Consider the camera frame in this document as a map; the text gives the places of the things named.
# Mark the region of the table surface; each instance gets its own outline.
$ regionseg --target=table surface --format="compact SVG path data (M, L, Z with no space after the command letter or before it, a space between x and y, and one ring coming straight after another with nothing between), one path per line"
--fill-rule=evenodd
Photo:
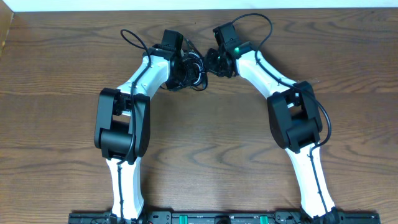
M253 11L18 13L0 61L0 223L66 223L113 204L111 176L94 147L98 94L141 64L164 29L205 54L212 29ZM261 49L285 76L308 80L333 123L322 147L338 208L398 223L398 9L257 10L274 22ZM236 28L258 43L261 18ZM142 162L146 204L174 210L299 208L291 161L274 142L266 102L246 80L209 74L207 91L159 90Z

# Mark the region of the wooden table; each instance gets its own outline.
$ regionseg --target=wooden table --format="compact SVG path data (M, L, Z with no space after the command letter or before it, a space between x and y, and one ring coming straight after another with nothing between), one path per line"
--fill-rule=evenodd
M247 12L17 13L0 61L0 223L66 223L72 211L111 208L108 166L93 144L98 94L124 83L142 55L120 29L147 45L177 30L205 54L216 47L211 30ZM256 12L275 26L265 58L312 83L329 112L322 164L336 206L398 223L398 9ZM236 28L255 43L268 32L255 17ZM299 208L299 185L261 94L239 77L209 74L209 83L204 92L159 90L152 100L146 204Z

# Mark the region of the wooden tabletop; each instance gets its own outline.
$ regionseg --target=wooden tabletop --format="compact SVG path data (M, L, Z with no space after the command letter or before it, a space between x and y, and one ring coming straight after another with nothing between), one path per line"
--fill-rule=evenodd
M124 83L142 55L120 29L147 45L177 30L205 54L216 47L211 30L247 12L17 13L0 60L0 223L66 223L72 211L111 208L111 176L93 144L98 94ZM333 134L321 157L336 206L398 223L398 9L256 12L274 22L264 57L313 84L329 112ZM236 28L258 43L269 27L248 17ZM299 208L292 163L271 136L266 101L246 80L209 74L206 91L159 90L150 107L147 205Z

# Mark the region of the white wall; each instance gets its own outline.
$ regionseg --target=white wall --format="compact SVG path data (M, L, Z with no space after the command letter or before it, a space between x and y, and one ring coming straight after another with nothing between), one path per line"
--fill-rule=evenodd
M14 12L398 7L398 0L3 0Z

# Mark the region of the wooden edge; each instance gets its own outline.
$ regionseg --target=wooden edge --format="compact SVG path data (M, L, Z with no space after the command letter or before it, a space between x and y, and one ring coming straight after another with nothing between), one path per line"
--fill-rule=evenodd
M6 44L6 37L10 29L14 13L8 8L6 3L0 0L0 57L2 49Z

